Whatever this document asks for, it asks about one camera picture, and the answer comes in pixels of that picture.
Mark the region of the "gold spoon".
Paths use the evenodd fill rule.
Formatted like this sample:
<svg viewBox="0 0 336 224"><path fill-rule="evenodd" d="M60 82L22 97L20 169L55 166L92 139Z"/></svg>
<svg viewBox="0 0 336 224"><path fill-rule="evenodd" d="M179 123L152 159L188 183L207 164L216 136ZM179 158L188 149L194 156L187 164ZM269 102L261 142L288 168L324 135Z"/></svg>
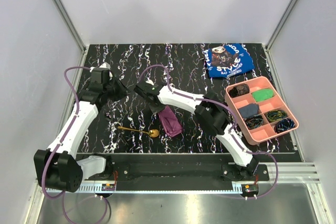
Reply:
<svg viewBox="0 0 336 224"><path fill-rule="evenodd" d="M131 129L131 128L122 127L122 126L118 126L118 129L124 130L124 131L132 131L132 132L139 132L139 133L147 134L149 137L152 137L152 138L156 138L160 135L159 130L157 129L143 131L143 130L136 130L136 129Z"/></svg>

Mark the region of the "magenta cloth napkin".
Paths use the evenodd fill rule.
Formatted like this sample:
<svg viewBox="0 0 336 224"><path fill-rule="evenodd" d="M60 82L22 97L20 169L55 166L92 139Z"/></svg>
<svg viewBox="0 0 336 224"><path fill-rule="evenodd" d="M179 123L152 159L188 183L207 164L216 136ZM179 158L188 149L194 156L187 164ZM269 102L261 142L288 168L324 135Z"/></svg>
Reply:
<svg viewBox="0 0 336 224"><path fill-rule="evenodd" d="M164 110L158 113L160 122L165 133L169 137L175 137L182 133L183 127L179 123L172 109L167 105Z"/></svg>

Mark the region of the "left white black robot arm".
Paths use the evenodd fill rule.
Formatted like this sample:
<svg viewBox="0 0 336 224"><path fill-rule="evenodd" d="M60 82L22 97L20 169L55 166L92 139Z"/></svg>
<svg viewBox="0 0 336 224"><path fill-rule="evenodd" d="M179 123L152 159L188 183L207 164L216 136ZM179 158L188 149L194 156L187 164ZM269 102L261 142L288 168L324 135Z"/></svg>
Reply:
<svg viewBox="0 0 336 224"><path fill-rule="evenodd" d="M89 68L88 86L75 92L73 111L55 140L46 150L34 155L36 176L40 187L76 192L82 181L97 175L103 180L113 175L113 167L101 155L76 160L77 151L91 123L108 102L118 102L129 94L127 87L110 70L108 63Z"/></svg>

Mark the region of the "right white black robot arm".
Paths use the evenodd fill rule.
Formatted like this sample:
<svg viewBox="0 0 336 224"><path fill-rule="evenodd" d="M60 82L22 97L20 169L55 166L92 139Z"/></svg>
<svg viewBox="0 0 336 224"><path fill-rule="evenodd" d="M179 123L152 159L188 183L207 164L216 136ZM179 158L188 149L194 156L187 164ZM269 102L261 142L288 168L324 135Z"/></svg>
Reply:
<svg viewBox="0 0 336 224"><path fill-rule="evenodd" d="M170 105L195 115L201 130L216 137L229 151L238 166L239 176L244 180L256 176L259 161L235 132L236 122L231 121L228 115L233 112L219 102L215 93L193 94L168 84L145 81L138 82L134 91L156 109Z"/></svg>

